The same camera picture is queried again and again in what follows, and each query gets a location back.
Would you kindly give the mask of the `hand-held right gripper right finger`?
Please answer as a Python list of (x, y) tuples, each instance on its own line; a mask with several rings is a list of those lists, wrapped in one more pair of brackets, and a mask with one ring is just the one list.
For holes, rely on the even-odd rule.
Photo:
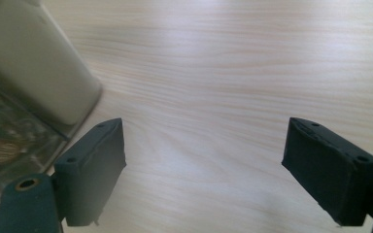
[(282, 165), (340, 225), (361, 226), (373, 155), (316, 122), (292, 117)]

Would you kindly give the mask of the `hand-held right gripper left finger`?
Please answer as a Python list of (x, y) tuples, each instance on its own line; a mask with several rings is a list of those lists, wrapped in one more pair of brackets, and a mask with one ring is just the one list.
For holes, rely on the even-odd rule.
[(119, 118), (95, 125), (56, 160), (56, 201), (69, 226), (98, 220), (125, 166)]

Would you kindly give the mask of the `clear container with beige lid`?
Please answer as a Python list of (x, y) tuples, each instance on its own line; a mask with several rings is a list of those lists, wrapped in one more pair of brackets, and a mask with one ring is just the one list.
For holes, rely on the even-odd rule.
[(42, 0), (0, 0), (0, 140), (21, 146), (0, 163), (0, 197), (10, 182), (51, 167), (100, 94)]

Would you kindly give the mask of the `brown round item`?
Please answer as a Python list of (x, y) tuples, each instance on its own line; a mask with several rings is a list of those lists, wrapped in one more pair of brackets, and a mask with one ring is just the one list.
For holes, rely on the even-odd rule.
[(7, 163), (20, 155), (21, 146), (12, 141), (0, 140), (0, 163)]

